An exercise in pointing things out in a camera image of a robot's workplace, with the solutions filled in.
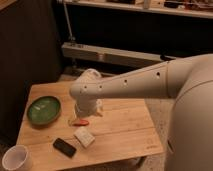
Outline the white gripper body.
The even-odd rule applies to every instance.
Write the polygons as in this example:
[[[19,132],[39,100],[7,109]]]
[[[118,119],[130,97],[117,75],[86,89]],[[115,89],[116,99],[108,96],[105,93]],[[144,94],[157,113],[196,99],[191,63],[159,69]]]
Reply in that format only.
[[[103,104],[100,99],[77,99],[74,109],[78,118],[101,116]]]

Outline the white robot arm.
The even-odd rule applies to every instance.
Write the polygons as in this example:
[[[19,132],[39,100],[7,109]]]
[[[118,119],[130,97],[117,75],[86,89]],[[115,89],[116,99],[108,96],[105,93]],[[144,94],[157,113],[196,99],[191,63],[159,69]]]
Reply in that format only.
[[[88,69],[70,95],[78,117],[95,114],[104,98],[173,98],[165,171],[213,171],[213,54],[108,78]]]

